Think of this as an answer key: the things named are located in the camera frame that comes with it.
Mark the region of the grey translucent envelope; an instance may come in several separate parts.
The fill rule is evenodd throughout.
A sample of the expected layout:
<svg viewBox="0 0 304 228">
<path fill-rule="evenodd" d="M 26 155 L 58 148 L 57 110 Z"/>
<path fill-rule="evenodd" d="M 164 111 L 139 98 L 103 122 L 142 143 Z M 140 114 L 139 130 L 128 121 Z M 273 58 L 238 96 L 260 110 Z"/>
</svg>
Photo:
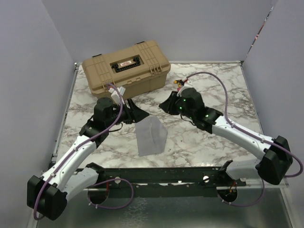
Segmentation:
<svg viewBox="0 0 304 228">
<path fill-rule="evenodd" d="M 168 131 L 156 116 L 148 116 L 135 124 L 140 157 L 160 154 L 165 150 Z"/>
</svg>

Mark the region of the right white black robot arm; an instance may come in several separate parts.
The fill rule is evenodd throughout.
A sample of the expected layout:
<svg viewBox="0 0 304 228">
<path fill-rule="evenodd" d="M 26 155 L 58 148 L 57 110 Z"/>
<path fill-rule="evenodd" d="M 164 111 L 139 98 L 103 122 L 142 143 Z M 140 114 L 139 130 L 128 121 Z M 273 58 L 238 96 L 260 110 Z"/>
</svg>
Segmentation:
<svg viewBox="0 0 304 228">
<path fill-rule="evenodd" d="M 193 87 L 172 91 L 159 108 L 170 115 L 185 116 L 200 130 L 221 136 L 255 156 L 247 161 L 226 162 L 218 174 L 218 180 L 224 186 L 241 178 L 261 178 L 278 185 L 293 163 L 292 156 L 286 153 L 289 150 L 286 138 L 272 138 L 249 129 L 242 132 L 241 125 L 229 124 L 222 112 L 205 106 L 201 94 Z"/>
</svg>

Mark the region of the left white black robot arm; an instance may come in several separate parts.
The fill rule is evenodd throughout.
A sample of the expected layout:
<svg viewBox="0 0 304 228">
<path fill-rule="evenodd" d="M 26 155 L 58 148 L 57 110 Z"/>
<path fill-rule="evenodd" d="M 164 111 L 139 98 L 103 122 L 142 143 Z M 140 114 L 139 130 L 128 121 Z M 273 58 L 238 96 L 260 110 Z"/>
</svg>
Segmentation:
<svg viewBox="0 0 304 228">
<path fill-rule="evenodd" d="M 27 205 L 37 214 L 50 220 L 57 219 L 65 210 L 67 203 L 86 187 L 101 187 L 105 176 L 88 166 L 75 174 L 79 165 L 109 135 L 116 124 L 133 124 L 149 116 L 149 113 L 135 105 L 132 99 L 128 104 L 118 105 L 108 98 L 100 98 L 94 107 L 93 116 L 81 128 L 73 145 L 41 177 L 32 176 L 27 183 Z"/>
</svg>

